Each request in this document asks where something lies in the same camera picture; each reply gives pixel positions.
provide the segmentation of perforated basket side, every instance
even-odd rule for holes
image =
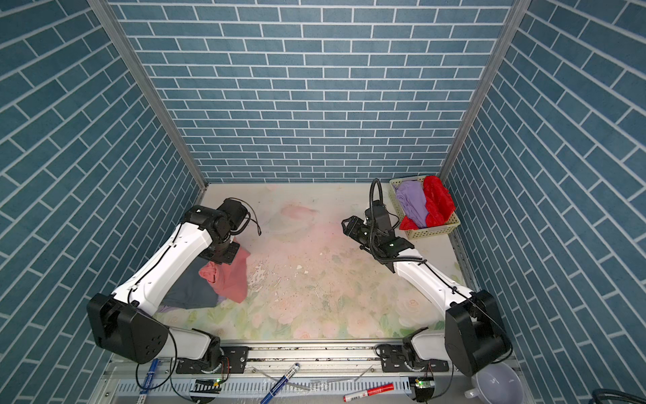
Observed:
[[[397,212],[397,216],[399,216],[400,218],[404,218],[406,214],[401,204],[397,200],[397,196],[395,194],[395,188],[404,181],[416,180],[419,182],[424,182],[424,178],[426,177],[427,177],[426,175],[418,175],[418,176],[409,176],[405,178],[396,178],[394,180],[389,181],[390,188],[388,190],[388,196],[390,197],[390,202],[393,204],[393,207],[395,208],[395,212]],[[457,226],[460,226],[460,219],[457,217],[455,212],[453,212],[449,217],[448,221],[442,226],[435,226],[432,228],[418,229],[418,230],[406,230],[405,232],[406,232],[406,237],[410,240],[410,239],[418,239],[420,237],[435,236],[438,234],[449,234]]]

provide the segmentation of table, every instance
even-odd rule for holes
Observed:
[[[387,197],[389,210],[394,213]],[[213,184],[202,205],[227,197],[250,203],[238,241],[247,259],[249,295],[240,304],[156,313],[164,324],[197,328],[225,340],[374,339],[402,337],[423,326],[444,328],[439,312],[408,281],[345,236],[341,220],[364,217],[369,184]],[[447,235],[412,240],[445,274],[464,284]]]

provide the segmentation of mug handle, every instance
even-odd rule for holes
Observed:
[[[474,398],[480,395],[480,389],[479,388],[472,388],[471,390],[467,390],[464,392],[464,396],[466,398]]]

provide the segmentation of pink cloth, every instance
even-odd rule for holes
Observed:
[[[200,276],[207,280],[215,293],[236,303],[247,298],[247,257],[249,252],[240,247],[231,265],[209,261],[200,269]]]

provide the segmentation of brick wallpaper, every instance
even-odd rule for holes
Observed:
[[[437,173],[512,0],[110,2],[210,182]]]
[[[0,10],[0,403],[84,403],[110,356],[89,298],[197,188],[85,0]]]
[[[537,402],[646,395],[645,21],[533,0],[448,182]]]

